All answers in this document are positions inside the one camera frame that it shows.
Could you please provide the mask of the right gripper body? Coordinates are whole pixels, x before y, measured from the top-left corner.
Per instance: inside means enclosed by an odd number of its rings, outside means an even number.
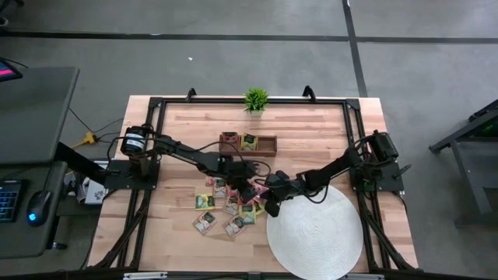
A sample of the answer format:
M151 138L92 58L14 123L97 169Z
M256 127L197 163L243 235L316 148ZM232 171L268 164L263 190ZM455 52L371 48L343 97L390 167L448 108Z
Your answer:
M299 180L291 179L285 185L268 185L268 190L268 198L273 199L292 199L299 195L308 196L310 194Z

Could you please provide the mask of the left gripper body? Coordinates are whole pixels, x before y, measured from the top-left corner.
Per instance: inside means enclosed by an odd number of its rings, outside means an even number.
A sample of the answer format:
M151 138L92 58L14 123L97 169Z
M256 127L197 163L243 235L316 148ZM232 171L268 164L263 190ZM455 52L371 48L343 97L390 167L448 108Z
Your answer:
M219 158L219 177L230 186L245 186L247 181L256 176L257 167L250 160L234 161L232 156L221 155Z

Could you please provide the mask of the vanilla cinnamon apple tea sachet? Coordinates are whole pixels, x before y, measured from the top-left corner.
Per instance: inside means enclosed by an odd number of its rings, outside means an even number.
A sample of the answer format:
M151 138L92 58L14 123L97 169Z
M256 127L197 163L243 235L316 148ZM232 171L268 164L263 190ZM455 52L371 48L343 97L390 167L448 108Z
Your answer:
M246 223L238 215L235 215L234 217L227 220L223 224L223 228L225 229L226 233L230 237L238 236L240 233L242 233L246 229L246 227L247 227Z
M227 185L224 179L219 177L213 178L213 197L224 198L227 193Z
M237 194L230 194L225 200L223 211L231 215L237 215L239 208L239 196Z
M192 223L192 225L204 236L216 223L217 219L213 213L205 211Z

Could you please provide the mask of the white round woven placemat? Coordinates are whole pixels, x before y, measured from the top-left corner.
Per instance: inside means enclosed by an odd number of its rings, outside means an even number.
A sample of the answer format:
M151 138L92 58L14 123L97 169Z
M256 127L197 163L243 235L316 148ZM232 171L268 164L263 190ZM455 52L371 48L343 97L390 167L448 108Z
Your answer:
M333 186L314 204L304 196L281 204L279 215L267 218L268 244L276 260L305 280L337 280L351 272L363 250L358 211Z

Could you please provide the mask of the wooden three-compartment tea box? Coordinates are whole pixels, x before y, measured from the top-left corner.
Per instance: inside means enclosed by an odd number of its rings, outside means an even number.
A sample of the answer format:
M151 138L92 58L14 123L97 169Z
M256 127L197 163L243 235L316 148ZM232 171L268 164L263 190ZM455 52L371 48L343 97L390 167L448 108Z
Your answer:
M269 156L275 157L277 153L277 137L276 136L262 136L255 135L258 137L258 147L255 151L241 151L240 141L244 134L239 135L239 142L237 145L233 145L222 140L222 136L219 136L219 152L224 155L232 156Z

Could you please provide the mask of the small potted green plant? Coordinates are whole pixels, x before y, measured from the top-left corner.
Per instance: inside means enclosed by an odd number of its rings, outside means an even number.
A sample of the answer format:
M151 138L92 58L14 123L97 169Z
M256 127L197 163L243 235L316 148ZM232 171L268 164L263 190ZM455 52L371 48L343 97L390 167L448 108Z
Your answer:
M244 110L253 117L261 117L268 104L268 93L265 89L251 87L244 94Z

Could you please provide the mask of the white printed cardboard box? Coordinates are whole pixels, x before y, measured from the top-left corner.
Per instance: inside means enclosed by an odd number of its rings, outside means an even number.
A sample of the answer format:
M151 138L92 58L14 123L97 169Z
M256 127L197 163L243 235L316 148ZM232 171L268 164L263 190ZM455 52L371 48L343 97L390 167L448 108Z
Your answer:
M76 199L85 205L101 205L109 190L85 177L76 183Z

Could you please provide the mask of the yellow power plug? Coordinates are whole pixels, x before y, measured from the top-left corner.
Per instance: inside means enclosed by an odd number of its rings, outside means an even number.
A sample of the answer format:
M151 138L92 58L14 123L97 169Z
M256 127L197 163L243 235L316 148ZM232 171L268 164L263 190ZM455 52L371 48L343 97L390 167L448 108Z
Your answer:
M98 137L91 131L88 131L86 133L86 136L83 138L83 140L77 144L74 144L71 146L72 149L76 149L80 146L83 146L83 145L92 145L92 144L96 144L98 142Z

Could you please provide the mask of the black desk support beam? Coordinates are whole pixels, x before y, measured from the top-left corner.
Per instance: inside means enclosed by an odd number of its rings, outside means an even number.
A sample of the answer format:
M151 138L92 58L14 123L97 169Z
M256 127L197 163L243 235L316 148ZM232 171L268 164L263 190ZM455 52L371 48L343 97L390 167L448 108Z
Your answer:
M105 185L106 170L66 144L58 143L55 149L54 161L65 162L69 169L88 177L98 184Z

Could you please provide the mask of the black metal side table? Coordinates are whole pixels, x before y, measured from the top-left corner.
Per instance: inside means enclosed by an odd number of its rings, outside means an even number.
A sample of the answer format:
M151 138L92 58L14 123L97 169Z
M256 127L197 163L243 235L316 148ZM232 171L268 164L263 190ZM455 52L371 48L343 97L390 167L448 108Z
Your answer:
M429 146L433 154L445 148L452 150L479 210L460 216L454 224L498 227L498 209L493 209L486 194L498 191L498 99L473 113L465 126Z

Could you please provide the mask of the black computer mouse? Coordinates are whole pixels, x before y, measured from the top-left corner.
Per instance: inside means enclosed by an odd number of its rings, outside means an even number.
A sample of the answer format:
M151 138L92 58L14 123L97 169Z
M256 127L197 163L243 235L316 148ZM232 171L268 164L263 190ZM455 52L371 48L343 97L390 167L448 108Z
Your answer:
M30 226L41 226L47 221L51 198L51 192L46 190L33 194L26 209L26 219Z

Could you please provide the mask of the dark grey desk top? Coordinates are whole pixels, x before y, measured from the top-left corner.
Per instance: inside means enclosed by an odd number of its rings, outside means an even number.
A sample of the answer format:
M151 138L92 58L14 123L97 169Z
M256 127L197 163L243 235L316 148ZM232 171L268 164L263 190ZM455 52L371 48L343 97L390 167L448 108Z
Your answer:
M25 68L0 82L0 165L48 163L61 137L79 69Z

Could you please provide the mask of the dark grey keyboard shelf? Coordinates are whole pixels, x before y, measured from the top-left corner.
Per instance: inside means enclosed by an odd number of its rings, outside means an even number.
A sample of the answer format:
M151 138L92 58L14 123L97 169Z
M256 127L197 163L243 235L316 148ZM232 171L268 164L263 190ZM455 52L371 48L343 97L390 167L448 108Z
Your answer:
M66 171L63 162L0 168L0 180L27 180L15 222L0 223L0 259L39 257L50 248ZM50 211L43 225L33 227L27 222L26 209L33 194L42 190L52 194Z

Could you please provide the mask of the backlit black keyboard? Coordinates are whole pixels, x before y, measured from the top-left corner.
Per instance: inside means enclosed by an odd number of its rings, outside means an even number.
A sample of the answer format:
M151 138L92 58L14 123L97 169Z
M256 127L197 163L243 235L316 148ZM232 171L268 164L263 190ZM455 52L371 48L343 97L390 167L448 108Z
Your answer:
M0 223L16 221L27 180L0 180Z

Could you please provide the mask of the tablet with pink screen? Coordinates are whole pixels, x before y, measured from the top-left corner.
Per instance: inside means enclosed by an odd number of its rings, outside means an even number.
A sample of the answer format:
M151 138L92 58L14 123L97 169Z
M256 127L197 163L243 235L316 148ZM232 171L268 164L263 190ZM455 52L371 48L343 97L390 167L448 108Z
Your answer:
M5 59L0 58L0 82L21 79L23 74Z

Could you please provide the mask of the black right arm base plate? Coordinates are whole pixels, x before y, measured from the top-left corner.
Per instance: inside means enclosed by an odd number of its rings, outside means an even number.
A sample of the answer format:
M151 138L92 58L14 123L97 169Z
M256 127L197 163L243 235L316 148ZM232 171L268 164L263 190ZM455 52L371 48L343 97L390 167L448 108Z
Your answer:
M361 166L351 169L352 188L357 192L403 191L402 175L412 165L400 167L397 162L383 166Z

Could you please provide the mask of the silver metal bracket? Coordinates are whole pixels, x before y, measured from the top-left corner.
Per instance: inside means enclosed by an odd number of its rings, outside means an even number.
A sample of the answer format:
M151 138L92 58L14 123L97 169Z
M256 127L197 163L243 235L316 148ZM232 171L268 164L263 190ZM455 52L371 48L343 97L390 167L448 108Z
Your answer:
M168 279L168 273L165 271L147 271L125 273L122 280L164 280Z
M385 280L383 275L350 273L342 276L339 280Z

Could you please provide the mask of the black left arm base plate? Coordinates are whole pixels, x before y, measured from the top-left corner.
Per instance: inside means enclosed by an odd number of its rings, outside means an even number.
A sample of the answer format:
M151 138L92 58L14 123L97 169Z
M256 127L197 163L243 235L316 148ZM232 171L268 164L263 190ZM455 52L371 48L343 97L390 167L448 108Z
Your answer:
M130 160L111 160L107 165L106 189L151 191L157 187L160 164L145 160L140 163Z

